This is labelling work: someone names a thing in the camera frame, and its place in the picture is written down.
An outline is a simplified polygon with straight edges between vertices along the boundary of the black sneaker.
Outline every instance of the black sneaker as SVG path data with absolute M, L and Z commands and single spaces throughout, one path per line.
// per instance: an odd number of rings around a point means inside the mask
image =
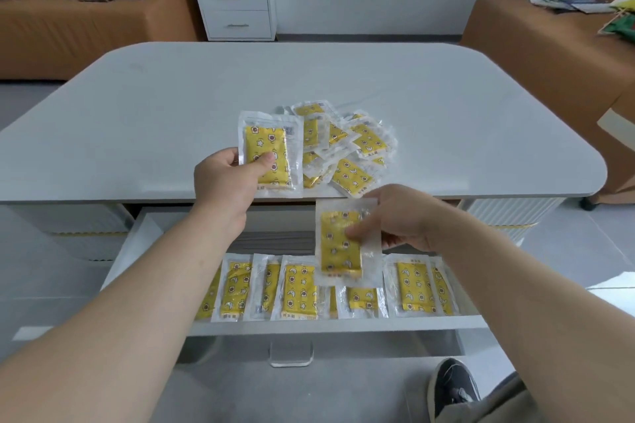
M 428 413 L 431 423 L 449 404 L 477 402 L 481 399 L 472 373 L 454 358 L 446 358 L 434 370 L 428 383 Z

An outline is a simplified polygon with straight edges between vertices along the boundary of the pants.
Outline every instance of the pants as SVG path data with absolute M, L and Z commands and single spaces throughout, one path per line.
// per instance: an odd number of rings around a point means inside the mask
M 548 419 L 517 373 L 505 378 L 480 402 L 446 406 L 436 423 L 547 423 Z

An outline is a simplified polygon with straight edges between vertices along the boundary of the floor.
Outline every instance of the floor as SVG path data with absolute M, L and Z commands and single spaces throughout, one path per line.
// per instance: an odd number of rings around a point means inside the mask
M 0 84 L 0 129 L 54 85 Z M 635 315 L 635 206 L 588 213 L 568 200 L 529 233 L 523 248 L 599 297 Z M 0 207 L 0 360 L 23 343 L 20 327 L 58 325 L 97 294 L 107 263 L 73 259 L 29 223 Z M 318 351 L 307 368 L 272 368 L 262 341 L 225 341 L 198 366 L 173 372 L 152 421 L 426 421 L 424 389 L 440 358 L 379 358 Z M 331 341 L 331 347 L 341 342 Z M 512 371 L 500 347 L 466 356 L 486 395 Z

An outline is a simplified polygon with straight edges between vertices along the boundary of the forearm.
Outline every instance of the forearm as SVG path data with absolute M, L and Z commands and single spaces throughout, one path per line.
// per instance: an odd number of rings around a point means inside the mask
M 440 252 L 547 416 L 630 418 L 635 319 L 471 216 L 449 220 Z
M 147 420 L 231 242 L 223 225 L 192 211 L 82 312 L 8 360 L 0 420 Z

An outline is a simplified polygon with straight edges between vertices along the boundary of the white nightstand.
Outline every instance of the white nightstand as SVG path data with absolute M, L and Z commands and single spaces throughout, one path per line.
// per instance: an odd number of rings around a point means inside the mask
M 208 40 L 275 39 L 275 0 L 198 0 Z

